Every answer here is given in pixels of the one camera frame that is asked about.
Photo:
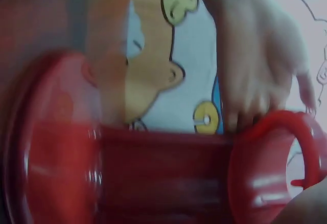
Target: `black outline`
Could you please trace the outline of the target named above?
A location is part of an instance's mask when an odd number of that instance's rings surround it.
[[[165,19],[165,21],[167,22],[167,19],[166,19],[166,14],[164,13],[165,11],[163,10],[163,3],[162,3],[162,0],[160,0],[160,5],[161,5],[161,13]],[[160,95],[160,93],[164,93],[166,91],[171,91],[175,88],[177,88],[179,85],[181,85],[185,79],[185,76],[186,76],[186,73],[185,73],[185,70],[184,68],[176,63],[174,60],[173,60],[173,52],[174,52],[174,45],[175,45],[175,26],[172,26],[171,24],[169,24],[169,26],[172,28],[172,40],[171,40],[171,47],[170,47],[170,53],[169,53],[169,59],[168,61],[173,63],[174,65],[176,65],[178,68],[181,69],[182,71],[182,80],[180,81],[180,83],[176,84],[174,87],[171,87],[171,88],[164,88],[164,89],[159,89],[158,90],[158,93],[156,94],[156,96],[154,97],[153,101],[149,104],[148,108],[144,111],[144,113],[141,113],[139,115],[139,117],[135,120],[135,121],[140,121],[141,118],[148,113],[149,109],[151,109],[151,107],[153,106],[153,104],[156,102],[156,100],[158,99],[158,96]]]
[[[312,16],[314,22],[325,22],[326,25],[327,25],[327,20],[326,20],[326,19],[323,19],[323,18],[316,18],[315,15],[314,15],[314,13],[313,13],[313,11],[312,11],[311,8],[309,7],[308,3],[307,3],[305,0],[301,0],[301,1],[304,3],[304,5],[305,5],[306,8],[308,9],[308,11],[310,12],[310,14],[311,14],[311,16]],[[321,92],[320,92],[320,94],[319,94],[319,97],[317,98],[317,101],[319,102],[319,106],[320,106],[321,103],[322,103],[322,102],[321,102],[321,94],[322,94],[322,92],[323,92],[324,85],[321,84],[321,83],[318,81],[318,75],[319,75],[319,71],[320,71],[321,67],[322,67],[323,64],[327,61],[327,59],[326,59],[326,48],[327,48],[327,43],[326,43],[326,46],[323,48],[323,51],[324,51],[324,61],[322,62],[321,66],[320,66],[320,68],[319,68],[319,70],[318,70],[318,73],[317,73],[317,75],[316,75],[316,81],[317,81],[317,82],[322,86],[322,87],[321,87]]]
[[[195,12],[197,12],[197,11],[198,11],[198,8],[199,8],[199,0],[196,1],[196,8],[195,8],[194,10],[185,10],[185,13],[184,13],[184,17],[183,17],[183,19],[182,19],[180,22],[178,22],[176,25],[173,25],[172,23],[169,22],[168,17],[167,17],[167,15],[166,15],[165,7],[164,7],[164,0],[161,0],[161,11],[162,11],[163,17],[165,18],[166,22],[167,22],[171,27],[176,27],[176,26],[182,24],[182,23],[185,21],[187,15],[188,15],[189,13],[195,13]]]

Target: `cartoon illustration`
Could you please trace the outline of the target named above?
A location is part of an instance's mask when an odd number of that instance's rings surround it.
[[[324,61],[318,71],[317,74],[317,81],[319,84],[321,84],[321,91],[318,95],[318,105],[319,107],[322,105],[322,94],[323,94],[323,90],[324,90],[324,86],[327,84],[327,56],[326,56],[326,48],[327,45],[325,46],[324,50]]]
[[[198,105],[193,114],[194,129],[198,133],[213,135],[220,123],[217,108],[211,101],[204,101]]]
[[[137,56],[128,58],[125,89],[125,122],[140,119],[160,92],[176,87],[185,77],[181,66],[172,59],[174,27],[188,11],[197,8],[198,0],[133,0],[141,19],[145,38]]]
[[[198,0],[161,0],[166,20],[173,26],[180,24],[188,12],[198,8]]]
[[[321,69],[320,67],[322,67],[321,64],[325,60],[324,49],[327,45],[327,21],[317,18],[304,0],[272,0],[272,2],[287,13],[300,30],[307,46],[306,50],[310,61],[311,75],[315,78],[318,72],[323,72],[323,68]],[[322,85],[318,82],[314,84],[315,93],[317,95],[321,93]],[[293,85],[286,107],[290,110],[307,110],[300,100],[295,77],[293,78]]]

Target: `cartoon character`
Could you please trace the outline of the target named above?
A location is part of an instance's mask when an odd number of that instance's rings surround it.
[[[185,77],[184,69],[172,59],[174,27],[198,0],[133,0],[145,37],[140,54],[127,60],[125,122],[140,119],[160,92],[176,87]]]

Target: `hand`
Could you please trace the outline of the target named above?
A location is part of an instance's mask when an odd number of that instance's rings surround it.
[[[285,108],[292,77],[315,109],[306,46],[292,20],[269,0],[204,0],[217,28],[217,55],[225,130],[244,129]]]
[[[293,199],[272,224],[327,223],[327,178]]]

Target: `finger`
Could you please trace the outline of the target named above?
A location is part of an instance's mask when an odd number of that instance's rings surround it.
[[[226,132],[231,132],[231,133],[236,132],[238,118],[239,118],[238,113],[234,113],[234,112],[225,113],[224,124],[225,124]]]
[[[312,110],[316,109],[315,92],[313,82],[309,71],[296,76],[299,86],[301,101],[303,104]]]
[[[275,111],[275,110],[283,110],[286,107],[286,101],[289,97],[289,91],[284,90],[283,88],[275,88],[270,93],[270,103],[268,110]]]

